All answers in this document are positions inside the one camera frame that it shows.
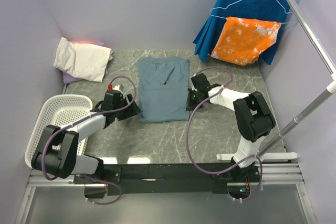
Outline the grey-blue t shirt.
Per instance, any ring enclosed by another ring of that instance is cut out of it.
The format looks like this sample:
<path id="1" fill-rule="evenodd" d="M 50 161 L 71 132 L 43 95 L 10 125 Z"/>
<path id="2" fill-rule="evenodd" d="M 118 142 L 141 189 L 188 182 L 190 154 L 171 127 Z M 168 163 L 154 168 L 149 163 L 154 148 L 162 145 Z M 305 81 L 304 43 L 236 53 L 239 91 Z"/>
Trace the grey-blue t shirt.
<path id="1" fill-rule="evenodd" d="M 141 123 L 187 121 L 190 63 L 180 57 L 146 57 L 137 61 Z"/>

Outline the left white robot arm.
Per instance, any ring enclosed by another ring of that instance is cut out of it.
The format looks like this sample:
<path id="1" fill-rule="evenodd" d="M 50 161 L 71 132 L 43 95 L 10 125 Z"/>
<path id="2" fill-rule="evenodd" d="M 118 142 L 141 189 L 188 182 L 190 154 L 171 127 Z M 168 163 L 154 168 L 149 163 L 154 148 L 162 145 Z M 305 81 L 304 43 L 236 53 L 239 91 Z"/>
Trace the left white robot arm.
<path id="1" fill-rule="evenodd" d="M 32 169 L 55 178 L 67 178 L 75 169 L 80 141 L 107 128 L 115 120 L 122 121 L 140 112 L 133 95 L 107 90 L 104 99 L 84 118 L 64 127 L 50 124 L 44 128 L 31 159 Z"/>

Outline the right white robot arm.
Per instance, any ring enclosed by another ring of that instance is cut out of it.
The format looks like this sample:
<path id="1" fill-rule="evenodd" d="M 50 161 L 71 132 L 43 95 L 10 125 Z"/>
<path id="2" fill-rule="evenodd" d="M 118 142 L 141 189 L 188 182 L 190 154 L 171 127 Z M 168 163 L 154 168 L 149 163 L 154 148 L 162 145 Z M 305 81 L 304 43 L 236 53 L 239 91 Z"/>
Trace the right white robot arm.
<path id="1" fill-rule="evenodd" d="M 220 84 L 211 85 L 203 73 L 191 77 L 193 88 L 189 89 L 187 108 L 196 110 L 204 103 L 220 105 L 234 111 L 238 130 L 241 134 L 238 149 L 232 157 L 234 165 L 230 175 L 241 182 L 248 175 L 261 143 L 276 126 L 275 118 L 262 93 L 243 93 L 234 91 Z"/>

